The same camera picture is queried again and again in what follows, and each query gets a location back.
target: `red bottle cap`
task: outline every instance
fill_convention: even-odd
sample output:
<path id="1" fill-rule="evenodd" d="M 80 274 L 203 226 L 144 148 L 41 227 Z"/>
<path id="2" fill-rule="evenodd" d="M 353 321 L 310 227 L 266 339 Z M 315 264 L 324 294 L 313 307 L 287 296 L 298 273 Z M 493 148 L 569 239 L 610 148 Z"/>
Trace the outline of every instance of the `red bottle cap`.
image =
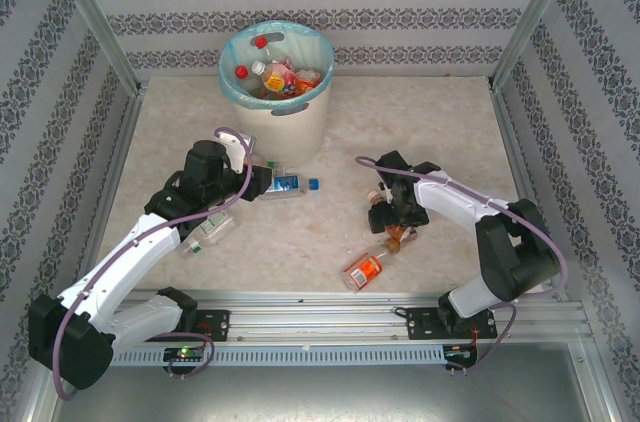
<path id="1" fill-rule="evenodd" d="M 244 65 L 239 65 L 236 67 L 236 77 L 239 79 L 244 79 L 247 75 L 249 75 L 249 71 Z"/>
<path id="2" fill-rule="evenodd" d="M 267 46 L 267 38 L 266 37 L 258 37 L 256 39 L 256 47 L 259 49 L 263 49 Z"/>

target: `white trash bin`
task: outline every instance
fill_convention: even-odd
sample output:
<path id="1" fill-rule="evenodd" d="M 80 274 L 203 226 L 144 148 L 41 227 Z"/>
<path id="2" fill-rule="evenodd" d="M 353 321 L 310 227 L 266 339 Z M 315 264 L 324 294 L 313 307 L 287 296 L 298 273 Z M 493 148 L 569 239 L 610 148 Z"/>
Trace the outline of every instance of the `white trash bin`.
<path id="1" fill-rule="evenodd" d="M 251 67 L 262 53 L 255 39 L 265 36 L 291 56 L 298 69 L 320 72 L 322 82 L 310 92 L 287 100 L 261 100 L 241 88 L 238 65 Z M 333 47 L 319 32 L 293 22 L 263 22 L 233 37 L 220 55 L 220 89 L 233 102 L 240 130 L 256 137 L 255 152 L 287 167 L 304 164 L 320 150 L 333 76 Z"/>

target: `beige floor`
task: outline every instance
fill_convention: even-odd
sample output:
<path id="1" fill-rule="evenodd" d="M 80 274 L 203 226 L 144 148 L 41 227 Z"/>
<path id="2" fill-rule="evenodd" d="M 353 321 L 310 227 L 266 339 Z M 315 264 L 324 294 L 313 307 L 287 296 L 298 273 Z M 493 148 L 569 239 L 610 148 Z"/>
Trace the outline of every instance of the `beige floor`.
<path id="1" fill-rule="evenodd" d="M 240 229 L 185 261 L 165 257 L 139 288 L 345 292 L 338 274 L 368 246 L 366 194 L 377 175 L 353 162 L 398 149 L 429 160 L 487 194 L 515 200 L 515 188 L 484 78 L 336 77 L 320 153 L 297 170 L 321 189 L 278 201 L 240 201 Z M 133 226 L 149 197 L 182 168 L 193 142 L 234 126 L 215 77 L 151 80 L 111 212 L 101 256 Z M 441 294 L 478 273 L 475 237 L 432 214 L 419 239 L 369 292 Z"/>

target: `bin handle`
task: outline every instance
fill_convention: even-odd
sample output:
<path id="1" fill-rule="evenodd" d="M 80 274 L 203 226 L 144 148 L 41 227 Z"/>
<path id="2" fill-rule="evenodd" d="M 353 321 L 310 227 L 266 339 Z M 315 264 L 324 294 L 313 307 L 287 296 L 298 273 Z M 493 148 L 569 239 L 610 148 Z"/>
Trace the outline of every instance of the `bin handle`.
<path id="1" fill-rule="evenodd" d="M 275 117 L 285 117 L 287 115 L 297 114 L 302 112 L 307 107 L 309 107 L 309 102 L 305 102 L 304 104 L 298 105 L 297 107 L 292 107 L 291 109 L 276 109 L 271 111 L 271 115 Z"/>
<path id="2" fill-rule="evenodd" d="M 256 35 L 249 43 L 255 47 L 256 39 L 258 37 L 264 37 L 267 42 L 282 42 L 284 40 L 284 34 L 282 32 L 269 32 L 267 34 Z"/>

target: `gray floor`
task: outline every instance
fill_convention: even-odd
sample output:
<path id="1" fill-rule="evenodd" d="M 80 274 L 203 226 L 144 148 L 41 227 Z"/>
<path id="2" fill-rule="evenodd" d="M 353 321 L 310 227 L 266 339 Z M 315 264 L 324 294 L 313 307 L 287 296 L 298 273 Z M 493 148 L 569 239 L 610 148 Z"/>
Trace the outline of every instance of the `gray floor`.
<path id="1" fill-rule="evenodd" d="M 573 422 L 588 420 L 560 346 L 501 347 L 477 373 L 439 367 L 212 368 L 169 380 L 160 369 L 114 368 L 63 422 Z"/>

